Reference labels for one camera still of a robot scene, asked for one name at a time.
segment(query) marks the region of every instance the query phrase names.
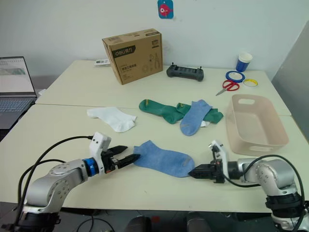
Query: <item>green sock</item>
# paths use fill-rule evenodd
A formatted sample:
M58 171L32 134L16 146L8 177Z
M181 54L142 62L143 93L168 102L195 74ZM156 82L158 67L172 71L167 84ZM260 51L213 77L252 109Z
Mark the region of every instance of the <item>green sock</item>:
M191 106L183 103L177 104L177 111L185 115L190 110ZM204 121L211 122L217 124L221 118L223 118L223 114L218 112L218 109L211 109L204 117Z
M175 124L183 118L183 114L178 112L176 107L163 105L149 99L142 100L139 108L144 112L162 116L170 124Z

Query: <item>blue joint ring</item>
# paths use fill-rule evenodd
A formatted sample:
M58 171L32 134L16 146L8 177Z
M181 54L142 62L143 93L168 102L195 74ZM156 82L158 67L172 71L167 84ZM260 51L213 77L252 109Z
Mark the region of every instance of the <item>blue joint ring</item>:
M242 78L240 80L234 80L234 79L230 78L230 76L229 76L230 73L239 73L242 76ZM237 71L228 71L225 74L225 77L226 77L227 80L234 81L236 83L240 83L246 78L244 74L242 74L241 72L237 72Z
M94 176L96 173L96 169L95 169L95 161L93 158L90 158L90 159L84 159L83 161L86 162L86 164L88 165L89 167L89 170L90 170L90 177Z

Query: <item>red scissor handle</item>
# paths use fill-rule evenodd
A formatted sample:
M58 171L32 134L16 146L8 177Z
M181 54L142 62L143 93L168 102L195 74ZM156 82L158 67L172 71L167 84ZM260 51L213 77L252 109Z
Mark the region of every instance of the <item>red scissor handle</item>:
M234 81L226 80L223 82L222 87L225 88L227 91L235 91L239 89L239 84Z

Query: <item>laptop keyboard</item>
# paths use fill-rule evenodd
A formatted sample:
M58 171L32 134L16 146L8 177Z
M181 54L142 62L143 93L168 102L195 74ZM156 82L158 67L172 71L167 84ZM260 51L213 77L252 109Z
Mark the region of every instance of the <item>laptop keyboard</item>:
M20 112L32 102L32 99L0 100L0 112Z

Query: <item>white table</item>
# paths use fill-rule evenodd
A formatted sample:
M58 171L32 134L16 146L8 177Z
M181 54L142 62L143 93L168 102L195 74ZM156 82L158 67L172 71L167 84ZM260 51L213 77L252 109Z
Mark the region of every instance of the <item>white table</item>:
M77 60L37 100L37 104L76 106L115 106L138 109L143 99L174 105L191 104L204 99L220 111L228 106L234 94L254 94L272 101L279 115L291 113L273 87L264 71L246 71L247 78L258 81L256 88L243 86L237 91L215 96L222 89L222 82L229 70L204 68L204 80L198 82L184 78L169 78L166 68L162 72L120 85L111 67L94 67L94 61Z
M193 136L183 135L179 123L168 124L163 118L138 109L121 109L136 115L136 126L124 133L114 132L100 119L88 118L90 107L34 105L0 143L0 201L16 202L17 183L22 172L31 166L52 144L76 135L92 135L100 131L112 137L110 147L127 145L121 155L133 152L134 145L152 140L158 147L189 154L196 166L212 159L208 144L219 139L229 151L230 160L248 158L230 151L225 119L217 125L200 128ZM290 142L280 149L298 169L309 197L309 145L290 116L280 116ZM52 150L46 159L83 159L89 157L89 140L66 142ZM56 163L41 165L33 179L47 174ZM232 212L269 212L266 195L260 187L242 189L229 183L214 184L211 180L192 177L176 178L133 164L111 172L96 175L73 189L65 200L66 207L143 210L196 210Z

